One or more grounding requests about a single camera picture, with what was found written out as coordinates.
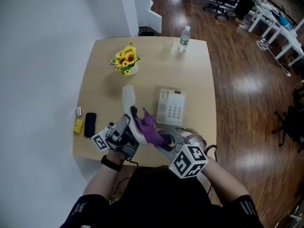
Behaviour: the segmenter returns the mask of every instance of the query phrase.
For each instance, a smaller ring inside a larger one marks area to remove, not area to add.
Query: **person in background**
[[[204,139],[196,131],[189,132],[203,146]],[[180,179],[168,166],[137,169],[120,200],[109,205],[118,170],[127,159],[122,152],[110,151],[61,228],[263,228],[246,188],[214,159],[207,158],[201,172],[211,182],[222,208],[211,204],[196,177]]]
[[[254,0],[240,0],[234,10],[234,14],[232,15],[236,18],[236,22],[244,25],[245,23],[243,22],[243,19],[250,12],[254,4]]]

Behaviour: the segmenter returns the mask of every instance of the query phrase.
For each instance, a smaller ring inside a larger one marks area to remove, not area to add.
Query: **yellow sponge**
[[[84,124],[84,121],[81,121],[80,119],[77,119],[74,126],[74,132],[80,133],[82,125]]]

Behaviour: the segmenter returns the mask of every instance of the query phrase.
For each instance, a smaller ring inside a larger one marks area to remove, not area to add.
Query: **flower pot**
[[[139,69],[139,67],[138,67],[138,63],[137,63],[137,62],[135,62],[134,66],[130,68],[130,75],[137,74],[138,69]]]

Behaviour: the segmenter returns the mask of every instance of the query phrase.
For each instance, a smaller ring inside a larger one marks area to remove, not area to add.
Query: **wooden floor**
[[[180,37],[190,25],[191,38],[207,42],[216,96],[218,161],[247,187],[264,226],[274,227],[296,202],[304,166],[297,143],[287,137],[278,147],[278,135],[271,134],[279,125],[274,111],[282,113],[293,104],[292,91],[301,86],[300,77],[295,73],[287,77],[271,54],[257,47],[265,26],[249,34],[234,22],[203,11],[208,3],[204,0],[153,2],[152,10],[162,16],[161,36]],[[214,194],[212,201],[217,202]]]

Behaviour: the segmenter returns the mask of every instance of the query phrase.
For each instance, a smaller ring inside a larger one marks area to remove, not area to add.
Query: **black phone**
[[[85,137],[91,138],[95,135],[96,113],[88,112],[85,117]]]

